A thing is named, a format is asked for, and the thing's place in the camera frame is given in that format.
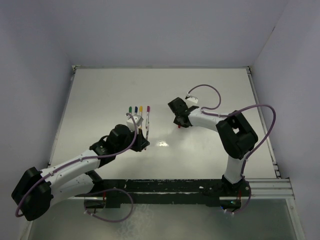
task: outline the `white table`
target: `white table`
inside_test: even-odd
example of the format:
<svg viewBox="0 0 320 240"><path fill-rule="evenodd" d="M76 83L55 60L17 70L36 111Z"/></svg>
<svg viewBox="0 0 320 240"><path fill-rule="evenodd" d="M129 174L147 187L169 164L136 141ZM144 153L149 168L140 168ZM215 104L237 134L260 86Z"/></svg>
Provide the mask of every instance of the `white table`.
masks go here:
<svg viewBox="0 0 320 240"><path fill-rule="evenodd" d="M115 125L126 124L129 106L143 106L144 116L150 106L147 150L119 155L98 169L98 174L103 179L220 179L228 156L219 135L201 127L178 128L167 105L176 97L184 98L199 84L213 85L221 93L218 113L231 113L256 103L244 68L77 69L51 165L79 155ZM218 102L217 94L208 87L192 94L199 98L199 106L215 106ZM261 140L264 130L258 110L243 114ZM249 179L276 178L267 143L252 155L244 174Z"/></svg>

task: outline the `marker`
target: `marker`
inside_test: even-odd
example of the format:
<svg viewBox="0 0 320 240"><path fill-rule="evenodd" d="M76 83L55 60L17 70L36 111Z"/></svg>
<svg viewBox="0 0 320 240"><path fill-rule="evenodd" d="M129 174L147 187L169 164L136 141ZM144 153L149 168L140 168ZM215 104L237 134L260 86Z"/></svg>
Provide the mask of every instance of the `marker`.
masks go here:
<svg viewBox="0 0 320 240"><path fill-rule="evenodd" d="M146 119L145 119L145 128L148 129L149 126L149 113L150 113L150 106L146 107Z"/></svg>

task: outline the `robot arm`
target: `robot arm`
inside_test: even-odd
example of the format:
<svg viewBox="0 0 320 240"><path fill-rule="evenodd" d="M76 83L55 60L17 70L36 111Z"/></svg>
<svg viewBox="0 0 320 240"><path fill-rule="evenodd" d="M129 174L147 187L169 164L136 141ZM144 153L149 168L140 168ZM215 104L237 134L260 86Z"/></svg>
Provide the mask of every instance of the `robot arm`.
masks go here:
<svg viewBox="0 0 320 240"><path fill-rule="evenodd" d="M141 125L141 116L133 116L137 125ZM38 184L25 198L20 210L28 221L35 220L42 216L50 207L67 198L89 193L97 182L95 169L100 168L111 161L116 156L99 157L113 155L127 149L134 140L134 123L128 119L127 126L119 124L111 130L108 136L103 136L99 141L90 146L82 154L74 157L62 164L37 170L32 167L25 171L19 183L15 187L11 196L17 205L20 204L24 195L44 176L50 175ZM144 138L142 129L138 130L131 150L141 152L150 143Z"/></svg>
<svg viewBox="0 0 320 240"><path fill-rule="evenodd" d="M174 123L184 127L203 127L217 132L221 138L224 150L228 153L228 162L222 179L235 185L242 180L242 168L245 156L249 153L258 136L242 113L231 117L219 117L203 114L195 97L186 98L186 102L177 97L168 103L174 113Z"/></svg>

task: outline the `gray wall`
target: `gray wall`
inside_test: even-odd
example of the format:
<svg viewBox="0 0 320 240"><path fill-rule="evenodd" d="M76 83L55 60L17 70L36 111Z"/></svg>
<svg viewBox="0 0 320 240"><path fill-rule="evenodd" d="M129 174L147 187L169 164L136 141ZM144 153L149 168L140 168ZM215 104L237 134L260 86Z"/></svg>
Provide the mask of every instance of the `gray wall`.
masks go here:
<svg viewBox="0 0 320 240"><path fill-rule="evenodd" d="M319 239L320 1L291 0L253 67L260 102L277 112L271 134L308 240ZM272 114L264 112L267 123Z"/></svg>
<svg viewBox="0 0 320 240"><path fill-rule="evenodd" d="M72 64L252 65L288 0L47 0Z"/></svg>
<svg viewBox="0 0 320 240"><path fill-rule="evenodd" d="M72 69L37 0L0 5L0 232L14 240L26 220L11 193L26 169L48 162Z"/></svg>

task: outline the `table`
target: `table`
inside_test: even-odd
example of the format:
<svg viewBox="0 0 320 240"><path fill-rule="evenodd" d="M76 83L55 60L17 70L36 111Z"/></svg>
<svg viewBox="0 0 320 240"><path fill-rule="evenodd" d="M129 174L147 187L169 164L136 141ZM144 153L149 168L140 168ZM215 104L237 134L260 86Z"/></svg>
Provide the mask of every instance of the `table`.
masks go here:
<svg viewBox="0 0 320 240"><path fill-rule="evenodd" d="M51 165L63 163L126 124L129 106L150 106L150 146L128 151L97 170L103 179L220 179L228 155L216 132L201 127L178 128L168 103L184 98L199 84L216 87L222 97L218 113L256 103L245 68L79 68L57 135ZM199 106L215 106L217 94L208 87L194 90ZM259 140L265 135L258 110L243 113ZM276 178L267 143L250 158L244 174L249 179Z"/></svg>

